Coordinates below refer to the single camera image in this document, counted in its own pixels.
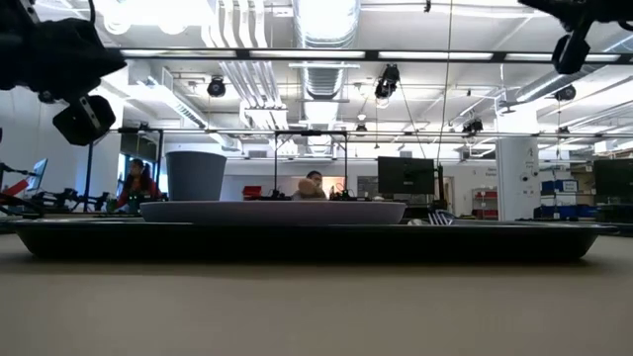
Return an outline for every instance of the ceiling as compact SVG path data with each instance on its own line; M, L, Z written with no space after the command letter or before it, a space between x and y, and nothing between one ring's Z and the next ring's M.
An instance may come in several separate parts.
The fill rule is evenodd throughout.
M150 2L148 0L128 0L151 4L152 7L170 9L180 7L185 13L192 6L195 13L207 0L172 0ZM166 35L158 26L132 25L121 35L113 35L105 29L104 14L112 1L96 0L97 27L102 40L109 46L124 47L205 47L201 38L201 28L191 25L178 35ZM433 1L430 13L423 13L420 1L415 7L407 0L362 0L361 15L355 47L363 49L429 49L429 50L476 50L476 51L546 51L550 52L558 38L564 35L557 20L542 13L533 13L513 0L455 0L452 9L447 0ZM265 35L271 47L295 47L292 2L290 0L265 0ZM234 32L238 31L237 2L235 2ZM88 17L85 0L40 0L37 3L41 18L60 19L64 17ZM588 35L588 43L593 51L601 51L630 36L617 26L596 24ZM226 94L222 98L211 98L207 85L211 75L225 75L219 64L208 60L149 60L149 65L166 68L174 75L174 90L219 128L244 128L237 117L241 99L229 80ZM288 61L274 61L273 72L280 89L282 101L288 108L288 123L297 123L303 118L303 92L299 71L289 68ZM522 87L553 68L549 64L468 64L468 63L397 63L402 85L390 99L386 109L377 109L373 90L377 77L382 73L384 63L361 62L359 67L348 69L344 80L337 120L339 127L353 130L358 123L357 116L367 116L368 129L374 130L378 122L379 131L411 130L411 122L427 131L440 131L452 119L478 103L496 90ZM630 99L633 83L627 82L609 91L582 99L631 74L630 66L608 66L576 83L578 103L556 112L558 103L552 99L539 99L532 103L538 111L539 125L544 131L552 131L565 122L588 117L597 112L625 103ZM160 127L187 125L169 106L158 99L135 98L135 83L127 92L129 105L126 119L150 121ZM484 99L493 106L492 98ZM478 113L487 130L495 127L495 112L482 110ZM595 122L596 130L628 125L633 115L618 113L607 122Z

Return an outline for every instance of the black tray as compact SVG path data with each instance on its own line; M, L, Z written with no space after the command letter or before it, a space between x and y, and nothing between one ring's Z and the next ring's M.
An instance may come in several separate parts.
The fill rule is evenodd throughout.
M14 227L42 258L389 262L571 260L584 256L599 234L616 230L539 222L208 226L138 220L23 221Z

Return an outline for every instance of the woman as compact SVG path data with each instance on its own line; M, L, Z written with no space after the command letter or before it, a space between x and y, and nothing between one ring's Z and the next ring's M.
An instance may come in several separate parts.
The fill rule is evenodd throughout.
M117 202L117 209L130 201L130 196L150 196L156 198L160 196L160 191L156 183L149 175L149 164L144 164L138 158L132 160L130 174L123 185L123 192Z
M293 194L294 201L301 200L324 200L325 192L321 188L323 176L320 172L312 171L306 178L299 181L299 190Z

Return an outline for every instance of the desk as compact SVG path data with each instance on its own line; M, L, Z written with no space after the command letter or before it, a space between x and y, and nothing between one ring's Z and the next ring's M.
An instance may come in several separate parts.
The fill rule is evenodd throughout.
M5 235L0 297L2 355L629 356L633 239L563 266L227 266L38 262Z

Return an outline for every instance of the cable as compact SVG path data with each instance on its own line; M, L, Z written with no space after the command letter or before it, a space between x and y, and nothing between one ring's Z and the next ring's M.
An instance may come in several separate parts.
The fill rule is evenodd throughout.
M97 21L97 12L95 11L95 0L88 0L88 5L90 5L90 23L94 25L95 22Z
M403 85L402 80L399 80L398 82L400 83L400 90L403 92L403 99L405 99L405 106L407 107L408 120L411 121L411 126L413 127L413 130L415 131L415 138L417 138L417 144L419 144L419 150L422 151L422 156L426 158L426 153L424 153L424 148L422 148L422 142L419 140L419 135L417 134L417 128L415 127L413 116L411 115L411 110L408 108L407 96L405 95L405 86Z
M450 3L450 17L448 18L448 48L447 51L451 52L451 39L453 37L453 0ZM451 56L446 58L446 77L444 78L444 103L442 105L442 126L439 130L439 143L437 145L437 162L439 164L439 152L442 148L442 137L444 135L444 123L446 122L446 103L448 102L448 69L451 66Z

